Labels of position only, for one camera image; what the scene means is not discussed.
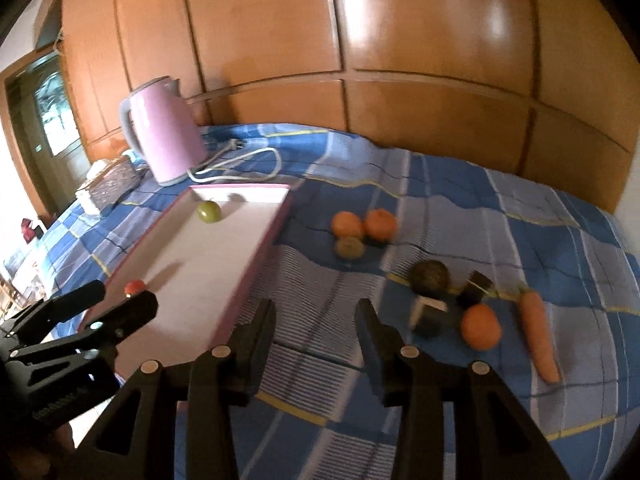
black clamp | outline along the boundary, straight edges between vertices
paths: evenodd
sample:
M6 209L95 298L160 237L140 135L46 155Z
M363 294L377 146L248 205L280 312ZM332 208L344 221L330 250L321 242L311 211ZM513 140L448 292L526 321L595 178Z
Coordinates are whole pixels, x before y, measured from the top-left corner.
M0 447L46 434L118 391L116 345L156 316L151 292L110 308L74 335L41 343L57 323L104 295L102 282L94 281L39 301L0 325Z
M177 403L188 400L186 477L238 480L229 406L258 390L276 309L262 300L250 324L195 361L149 360L129 378L71 456L58 480L173 480Z
M392 480L443 478L444 409L453 402L458 480L569 480L518 399L485 362L441 364L360 300L355 325L372 389L386 407L402 406Z

pink electric kettle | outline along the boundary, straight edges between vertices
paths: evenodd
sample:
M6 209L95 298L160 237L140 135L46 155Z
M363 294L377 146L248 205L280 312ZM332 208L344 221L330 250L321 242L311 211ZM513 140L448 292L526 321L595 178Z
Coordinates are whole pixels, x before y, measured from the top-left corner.
M123 99L118 110L129 146L146 160L160 186L184 180L187 170L207 156L178 82L169 76L152 79Z

wooden panel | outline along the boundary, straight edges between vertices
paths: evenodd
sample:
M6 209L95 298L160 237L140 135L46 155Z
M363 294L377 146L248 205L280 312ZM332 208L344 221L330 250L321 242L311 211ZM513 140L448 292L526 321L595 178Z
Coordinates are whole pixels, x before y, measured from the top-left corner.
M538 112L522 176L613 213L632 158L606 136L571 117Z
M351 131L382 146L454 156L513 173L528 108L417 82L347 82Z
M202 93L184 0L116 0L116 8L134 88L170 75L183 97Z
M129 145L124 139L122 130L117 129L107 137L89 144L86 147L86 156L91 163L94 163L100 158L115 158L128 148Z
M86 134L90 140L96 139L101 129L97 126L99 116L105 131L120 126L118 104L130 91L120 57L113 0L63 0L62 25L78 112Z
M189 0L207 90L338 70L328 0Z
M211 116L209 115L209 107L207 104L200 101L189 105L191 111L191 117L198 126L209 126L211 123Z
M295 123L345 130L340 81L274 84L209 101L215 124Z
M107 127L102 118L82 44L67 40L64 43L62 77L82 143L86 144L104 136Z
M420 72L529 94L529 0L341 0L348 66Z
M640 125L640 66L598 0L538 0L545 103L633 151Z

bed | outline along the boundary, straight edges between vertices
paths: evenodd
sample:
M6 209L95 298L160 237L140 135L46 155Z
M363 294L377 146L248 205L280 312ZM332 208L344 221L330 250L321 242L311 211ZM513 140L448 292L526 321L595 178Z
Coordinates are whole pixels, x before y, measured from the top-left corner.
M640 424L640 268L615 219L565 192L453 158L377 148L364 138L295 124L212 126L214 150L231 138L244 150L273 146L291 184L289 218L262 268L240 322L262 297L278 325L257 399L233 410L243 479L387 479L399 411L370 392L353 328L353 308L371 298L380 319L439 361L476 358L498 371L551 442L572 479L605 478ZM231 174L265 174L273 154L239 162ZM186 187L162 188L150 174L100 220L75 203L40 246L49 294L106 280L132 245ZM399 234L345 264L333 253L332 215L393 211ZM454 287L479 270L496 283L488 303L503 326L500 344L475 352L447 330L431 340L407 330L414 295L406 273L437 258ZM532 368L513 300L518 282L546 302L562 383ZM75 332L80 317L59 325ZM177 477L184 474L178 424ZM445 477L454 478L452 410L446 409Z

door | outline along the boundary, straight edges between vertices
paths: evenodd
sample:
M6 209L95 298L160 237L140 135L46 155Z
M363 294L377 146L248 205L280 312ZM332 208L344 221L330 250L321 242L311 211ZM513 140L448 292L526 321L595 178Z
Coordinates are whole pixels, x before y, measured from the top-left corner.
M90 164L66 97L58 57L18 78L25 145L57 213L76 198Z

